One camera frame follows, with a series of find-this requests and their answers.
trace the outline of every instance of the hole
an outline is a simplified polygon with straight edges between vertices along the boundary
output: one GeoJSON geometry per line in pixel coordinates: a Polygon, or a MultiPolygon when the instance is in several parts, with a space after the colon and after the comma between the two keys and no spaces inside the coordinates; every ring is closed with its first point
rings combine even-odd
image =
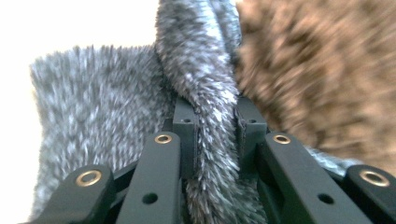
{"type": "Polygon", "coordinates": [[[90,173],[90,174],[84,175],[81,178],[81,180],[82,180],[82,182],[90,182],[90,181],[93,181],[95,178],[96,178],[96,174],[90,173]]]}
{"type": "Polygon", "coordinates": [[[96,184],[100,178],[102,178],[102,173],[96,170],[91,170],[79,175],[77,177],[76,184],[80,187],[88,187],[96,184]]]}
{"type": "Polygon", "coordinates": [[[158,196],[155,193],[148,193],[145,196],[143,196],[142,202],[145,204],[152,204],[157,202],[158,196]]]}
{"type": "Polygon", "coordinates": [[[290,143],[290,139],[285,135],[275,135],[274,141],[278,142],[279,144],[288,144],[290,143]]]}
{"type": "Polygon", "coordinates": [[[172,141],[172,136],[167,134],[161,134],[155,138],[155,142],[159,144],[166,144],[169,143],[170,141],[172,141]]]}
{"type": "Polygon", "coordinates": [[[360,176],[363,180],[367,181],[372,185],[376,185],[379,187],[387,187],[389,186],[389,180],[382,176],[381,174],[369,170],[363,170],[360,173],[360,176]]]}
{"type": "Polygon", "coordinates": [[[334,204],[334,199],[329,196],[328,194],[319,194],[318,198],[323,202],[323,203],[327,203],[327,204],[334,204]]]}

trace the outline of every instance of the brown fur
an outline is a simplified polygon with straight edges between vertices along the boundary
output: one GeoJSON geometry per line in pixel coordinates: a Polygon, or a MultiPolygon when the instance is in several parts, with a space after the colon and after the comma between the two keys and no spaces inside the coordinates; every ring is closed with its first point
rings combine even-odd
{"type": "Polygon", "coordinates": [[[236,79],[276,130],[396,175],[396,1],[246,0],[236,79]]]}

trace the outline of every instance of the brass grommet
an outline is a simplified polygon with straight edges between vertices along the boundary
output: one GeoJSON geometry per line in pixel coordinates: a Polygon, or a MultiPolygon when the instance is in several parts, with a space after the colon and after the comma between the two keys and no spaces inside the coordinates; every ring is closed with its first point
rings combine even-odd
{"type": "Polygon", "coordinates": [[[274,141],[278,142],[279,144],[284,144],[284,145],[291,142],[291,140],[287,136],[282,135],[282,134],[275,135],[273,139],[274,139],[274,141]]]}
{"type": "Polygon", "coordinates": [[[155,137],[155,142],[159,144],[167,144],[172,141],[172,136],[168,134],[161,134],[155,137]]]}
{"type": "Polygon", "coordinates": [[[102,173],[101,172],[99,172],[97,170],[90,170],[90,171],[84,172],[81,175],[79,175],[77,177],[76,184],[78,186],[80,186],[80,187],[88,187],[90,185],[96,184],[100,180],[100,178],[102,178],[102,173]],[[85,181],[85,180],[83,180],[83,178],[86,175],[94,175],[94,178],[92,178],[92,179],[90,179],[88,181],[85,181]]]}
{"type": "Polygon", "coordinates": [[[390,185],[389,180],[383,175],[369,170],[362,170],[359,175],[361,178],[372,185],[385,188],[390,185]]]}

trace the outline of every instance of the fur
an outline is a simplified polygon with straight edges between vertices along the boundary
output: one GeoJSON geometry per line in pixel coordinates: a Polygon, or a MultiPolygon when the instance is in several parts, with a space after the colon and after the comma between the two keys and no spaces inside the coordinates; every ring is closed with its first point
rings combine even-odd
{"type": "Polygon", "coordinates": [[[269,125],[396,175],[396,1],[238,3],[238,87],[269,125]]]}
{"type": "Polygon", "coordinates": [[[161,130],[174,96],[153,47],[74,48],[31,66],[43,126],[32,218],[77,168],[136,161],[161,130]]]}
{"type": "Polygon", "coordinates": [[[264,223],[254,182],[238,181],[232,60],[240,32],[235,7],[228,1],[162,0],[157,31],[164,73],[199,117],[200,168],[186,189],[193,222],[264,223]]]}

